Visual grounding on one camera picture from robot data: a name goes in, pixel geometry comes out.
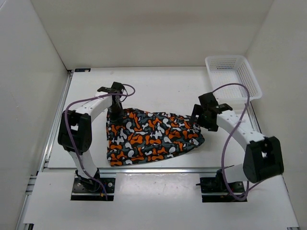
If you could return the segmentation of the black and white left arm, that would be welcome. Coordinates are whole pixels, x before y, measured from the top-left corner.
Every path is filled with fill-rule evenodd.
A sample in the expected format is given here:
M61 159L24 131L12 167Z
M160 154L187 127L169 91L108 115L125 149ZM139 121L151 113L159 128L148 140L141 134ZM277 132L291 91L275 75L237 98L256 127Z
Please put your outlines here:
M112 120L123 116L121 97L125 86L114 82L110 88L100 87L93 98L72 102L61 115L58 143L72 157L80 183L90 192L100 188L99 170L89 148L92 144L92 122L105 110Z

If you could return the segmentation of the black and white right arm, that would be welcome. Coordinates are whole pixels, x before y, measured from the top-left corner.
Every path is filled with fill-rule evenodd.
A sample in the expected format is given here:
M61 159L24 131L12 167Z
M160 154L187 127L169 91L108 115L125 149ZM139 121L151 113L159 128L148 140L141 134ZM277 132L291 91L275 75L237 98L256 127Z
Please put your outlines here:
M258 183L281 175L284 172L281 144L276 137L267 137L241 122L232 107L218 104L212 92L199 96L190 121L216 132L225 130L245 151L242 164L222 170L215 185L220 191L227 191L234 182Z

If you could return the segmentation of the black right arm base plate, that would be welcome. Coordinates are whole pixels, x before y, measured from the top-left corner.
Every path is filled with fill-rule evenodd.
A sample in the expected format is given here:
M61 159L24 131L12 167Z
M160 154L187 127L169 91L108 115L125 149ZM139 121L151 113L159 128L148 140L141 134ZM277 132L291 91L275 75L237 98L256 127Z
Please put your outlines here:
M214 177L201 177L200 182L196 184L201 188L201 197L203 203L229 203L238 202L227 190L224 184L220 185ZM230 189L236 196L243 196L245 188L242 182L229 184Z

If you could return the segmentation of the orange camouflage shorts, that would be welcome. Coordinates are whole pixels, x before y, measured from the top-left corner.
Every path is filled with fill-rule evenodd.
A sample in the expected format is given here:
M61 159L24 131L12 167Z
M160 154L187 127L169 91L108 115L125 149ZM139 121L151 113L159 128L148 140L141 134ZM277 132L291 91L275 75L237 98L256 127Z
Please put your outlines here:
M174 158L200 147L205 139L189 115L123 110L123 117L106 116L106 158L110 166L124 166Z

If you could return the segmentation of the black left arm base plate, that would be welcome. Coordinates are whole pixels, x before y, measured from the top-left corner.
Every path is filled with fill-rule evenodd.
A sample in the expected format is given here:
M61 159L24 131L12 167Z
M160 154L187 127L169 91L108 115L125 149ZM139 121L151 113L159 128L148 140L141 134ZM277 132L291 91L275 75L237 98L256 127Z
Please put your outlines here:
M88 184L75 175L71 190L72 201L113 201L115 193L116 179L115 177L101 177L101 183L104 185L106 195L97 182Z

